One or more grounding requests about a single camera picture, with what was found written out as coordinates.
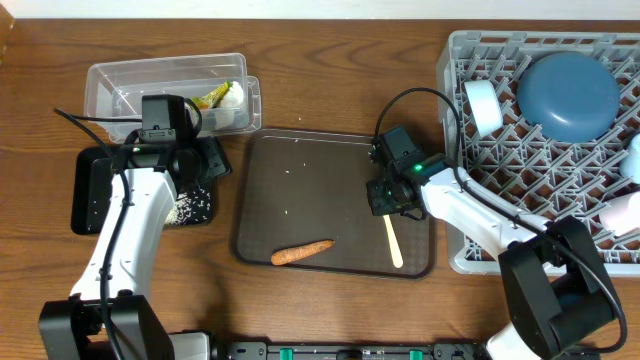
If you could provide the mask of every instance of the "wire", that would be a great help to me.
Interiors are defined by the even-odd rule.
[[[88,121],[97,121],[97,122],[142,122],[142,119],[135,119],[135,118],[96,118],[96,117],[91,117],[91,116],[82,116],[82,115],[73,115],[73,114],[69,114],[70,116],[73,116],[74,118],[78,119],[78,120],[88,120]]]
[[[462,120],[460,119],[460,115],[458,114],[458,111],[455,108],[455,105],[453,104],[453,102],[451,102],[451,100],[448,97],[446,97],[444,94],[442,94],[437,90],[427,88],[427,87],[411,88],[401,92],[400,94],[398,94],[398,96],[393,98],[391,102],[389,102],[389,104],[384,108],[384,110],[382,110],[382,113],[378,118],[378,123],[376,124],[375,136],[378,136],[378,132],[380,130],[380,124],[382,123],[382,119],[384,118],[384,115],[387,113],[389,108],[391,108],[391,106],[403,96],[410,94],[412,92],[417,92],[417,91],[428,92],[428,93],[437,95],[447,103],[447,105],[453,112],[453,116],[456,120],[456,144],[455,144],[455,149],[453,154],[453,162],[454,162],[453,175],[456,181],[458,182],[458,184],[460,184],[460,188],[468,192],[469,195],[471,195],[474,199],[478,200],[480,203],[482,203],[486,207],[490,208],[496,213],[507,218],[509,221],[513,222],[514,224],[522,226],[523,228],[531,231],[532,233],[541,237],[545,241],[549,242],[552,246],[558,249],[558,251],[560,251],[564,256],[566,256],[571,261],[578,264],[578,266],[580,266],[582,269],[584,269],[589,274],[589,276],[598,284],[598,287],[600,287],[605,297],[609,301],[611,307],[613,308],[613,313],[616,315],[616,317],[618,318],[618,322],[620,323],[620,337],[618,338],[618,341],[614,345],[611,345],[605,348],[578,347],[577,349],[576,348],[573,348],[573,349],[576,349],[582,352],[590,352],[590,353],[597,353],[597,354],[607,354],[607,353],[612,353],[620,350],[624,346],[628,337],[627,319],[624,315],[624,311],[622,310],[622,307],[616,300],[615,296],[613,296],[611,291],[604,284],[604,281],[593,271],[593,269],[590,266],[587,265],[584,259],[582,259],[580,255],[576,254],[575,252],[573,252],[572,250],[564,246],[562,243],[560,243],[556,239],[552,238],[546,232],[534,227],[533,225],[527,222],[522,221],[519,215],[510,214],[509,212],[495,206],[494,204],[492,204],[491,202],[483,198],[481,195],[477,194],[471,188],[469,188],[469,186],[467,185],[467,182],[462,180],[462,178],[460,177],[460,174],[458,173],[458,168],[459,168],[458,163],[459,163],[459,157],[460,157],[460,147],[462,144],[463,124],[462,124]]]
[[[72,124],[79,127],[87,133],[98,146],[102,148],[102,150],[113,160],[115,159],[115,155],[113,151],[105,144],[96,134],[94,134],[89,128],[84,126],[78,119],[76,119],[73,115],[69,115],[66,112],[55,108],[54,112],[65,119],[69,120]],[[118,241],[118,235],[120,233],[120,229],[122,228],[122,224],[124,223],[124,218],[127,215],[127,209],[130,203],[131,194],[129,192],[129,182],[127,181],[127,177],[124,173],[124,169],[120,169],[120,178],[122,179],[122,186],[124,188],[124,196],[122,200],[122,208],[120,210],[120,215],[118,215],[118,220],[113,228],[113,233],[111,234],[111,239],[109,240],[109,244],[107,245],[107,250],[104,254],[104,260],[102,262],[102,269],[100,269],[100,311],[102,312],[102,321],[104,322],[104,327],[107,330],[107,335],[109,337],[109,341],[111,343],[111,347],[116,355],[118,360],[124,360],[124,356],[122,355],[122,349],[120,348],[120,344],[118,343],[118,339],[116,338],[115,330],[113,327],[113,322],[111,321],[111,314],[109,312],[109,305],[107,303],[107,285],[109,280],[109,269],[111,268],[111,258],[113,257],[113,251],[115,250],[116,243]]]

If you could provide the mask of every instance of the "green clip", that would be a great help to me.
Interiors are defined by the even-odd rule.
[[[280,349],[280,360],[293,360],[293,349]]]
[[[409,351],[409,360],[422,360],[422,351],[420,350]]]

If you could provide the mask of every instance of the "white stick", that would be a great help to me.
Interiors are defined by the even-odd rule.
[[[391,219],[389,215],[384,215],[384,225],[387,227],[387,236],[389,237],[389,249],[391,250],[391,260],[393,260],[393,266],[398,269],[402,267],[404,263],[402,261],[402,253],[400,253],[400,247],[398,246],[398,240],[396,239],[396,233],[393,231],[393,225],[391,225]]]

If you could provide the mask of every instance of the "blue bowl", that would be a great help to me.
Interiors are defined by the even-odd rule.
[[[527,70],[518,86],[520,111],[552,139],[581,143],[602,136],[620,106],[613,75],[598,61],[574,52],[549,55]]]

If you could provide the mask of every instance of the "tray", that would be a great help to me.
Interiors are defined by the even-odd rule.
[[[113,146],[114,153],[118,147]],[[76,160],[76,180],[71,208],[71,230],[78,235],[97,234],[109,211],[111,159],[98,147],[82,150]],[[178,196],[165,227],[208,224],[213,219],[211,182]]]
[[[569,144],[541,135],[516,102],[518,81],[536,60],[574,51],[598,60],[620,86],[618,116],[595,141]],[[480,184],[516,206],[549,219],[574,216],[589,228],[611,276],[640,276],[640,231],[615,237],[600,224],[608,201],[638,190],[618,172],[625,148],[640,130],[640,34],[456,31],[437,64],[438,89],[454,100],[464,137],[460,163]],[[462,84],[490,80],[505,126],[480,138]],[[447,154],[455,144],[453,114],[442,101]],[[449,262],[462,274],[499,274],[498,263],[452,226],[447,227]],[[562,270],[551,268],[558,275]]]
[[[391,216],[404,266],[391,261],[382,217],[371,215],[366,182],[371,138],[268,129],[256,132],[247,153],[233,253],[271,265],[274,251],[317,240],[335,245],[287,268],[419,279],[435,264],[431,219]]]

